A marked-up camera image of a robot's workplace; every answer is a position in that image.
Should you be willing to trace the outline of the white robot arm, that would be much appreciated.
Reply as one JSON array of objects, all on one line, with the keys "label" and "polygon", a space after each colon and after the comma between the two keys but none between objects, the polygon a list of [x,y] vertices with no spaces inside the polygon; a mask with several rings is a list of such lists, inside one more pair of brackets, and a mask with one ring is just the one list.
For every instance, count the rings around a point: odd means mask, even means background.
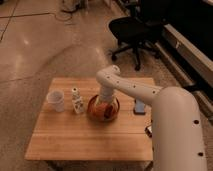
[{"label": "white robot arm", "polygon": [[153,171],[208,171],[200,109],[189,91],[122,78],[116,65],[99,70],[96,80],[101,101],[117,89],[151,107]]}]

